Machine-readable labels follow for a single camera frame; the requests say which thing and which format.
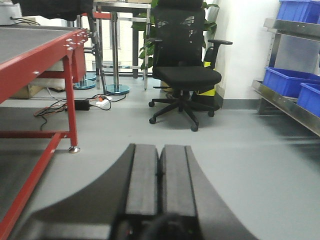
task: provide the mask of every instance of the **table leg foot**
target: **table leg foot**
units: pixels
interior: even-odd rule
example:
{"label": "table leg foot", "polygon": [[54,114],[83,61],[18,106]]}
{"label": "table leg foot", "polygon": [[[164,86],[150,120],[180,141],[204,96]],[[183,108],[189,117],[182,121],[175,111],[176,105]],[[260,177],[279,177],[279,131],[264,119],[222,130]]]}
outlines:
{"label": "table leg foot", "polygon": [[78,152],[80,152],[80,147],[78,147],[78,146],[71,146],[69,148],[69,153],[70,154],[77,154]]}

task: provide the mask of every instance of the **gray floor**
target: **gray floor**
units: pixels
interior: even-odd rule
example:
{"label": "gray floor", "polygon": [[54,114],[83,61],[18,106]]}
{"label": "gray floor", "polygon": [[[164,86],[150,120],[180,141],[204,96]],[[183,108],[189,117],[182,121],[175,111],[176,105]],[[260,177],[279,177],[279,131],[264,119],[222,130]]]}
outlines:
{"label": "gray floor", "polygon": [[[255,110],[220,109],[214,118],[196,113],[199,131],[190,130],[184,113],[170,112],[151,125],[148,119],[163,107],[148,107],[163,95],[143,90],[141,79],[120,79],[131,86],[123,101],[110,111],[77,111],[81,152],[69,154],[63,140],[29,201],[19,225],[35,210],[83,188],[102,174],[130,143],[190,145],[206,176],[242,223],[261,240],[320,239],[320,138],[284,114],[258,115]],[[76,91],[87,98],[96,89]],[[52,100],[46,91],[35,100],[7,100],[0,106],[1,130],[37,130],[35,108]],[[66,113],[48,119],[45,129],[66,129]],[[1,160],[34,159],[45,139],[0,139]]]}

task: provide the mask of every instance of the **mesh chair back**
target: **mesh chair back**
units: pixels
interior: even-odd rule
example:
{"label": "mesh chair back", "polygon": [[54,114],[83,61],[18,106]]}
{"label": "mesh chair back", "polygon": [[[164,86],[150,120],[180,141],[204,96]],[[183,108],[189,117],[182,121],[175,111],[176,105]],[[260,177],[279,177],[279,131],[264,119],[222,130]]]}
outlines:
{"label": "mesh chair back", "polygon": [[153,67],[201,66],[205,11],[158,5],[152,13],[156,37],[162,40],[155,47]]}

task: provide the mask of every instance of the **blue storage crate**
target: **blue storage crate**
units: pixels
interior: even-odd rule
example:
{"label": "blue storage crate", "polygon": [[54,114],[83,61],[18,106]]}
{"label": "blue storage crate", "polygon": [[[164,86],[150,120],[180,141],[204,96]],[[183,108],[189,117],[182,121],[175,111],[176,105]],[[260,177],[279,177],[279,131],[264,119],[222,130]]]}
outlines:
{"label": "blue storage crate", "polygon": [[320,85],[301,83],[297,104],[320,117]]}
{"label": "blue storage crate", "polygon": [[316,0],[280,0],[281,6],[276,19],[303,23],[318,23],[320,1]]}
{"label": "blue storage crate", "polygon": [[320,76],[308,72],[266,67],[263,84],[282,96],[299,97],[301,83],[320,84]]}

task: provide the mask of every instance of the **black office chair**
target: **black office chair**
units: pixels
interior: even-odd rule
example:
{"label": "black office chair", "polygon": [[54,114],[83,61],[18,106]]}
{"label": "black office chair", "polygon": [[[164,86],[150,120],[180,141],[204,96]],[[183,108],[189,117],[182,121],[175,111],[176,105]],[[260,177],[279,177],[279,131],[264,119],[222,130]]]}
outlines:
{"label": "black office chair", "polygon": [[192,109],[208,111],[208,116],[215,115],[215,108],[190,100],[190,91],[208,91],[221,81],[215,68],[218,49],[221,44],[231,45],[225,40],[208,40],[213,43],[204,60],[210,62],[204,67],[202,51],[204,44],[205,11],[201,8],[203,0],[159,0],[152,13],[155,20],[156,38],[154,43],[153,72],[155,79],[168,84],[174,89],[170,98],[155,98],[149,102],[153,107],[155,102],[170,104],[156,112],[150,119],[151,124],[156,118],[175,108],[183,110],[194,122],[191,130],[196,132],[199,121]]}

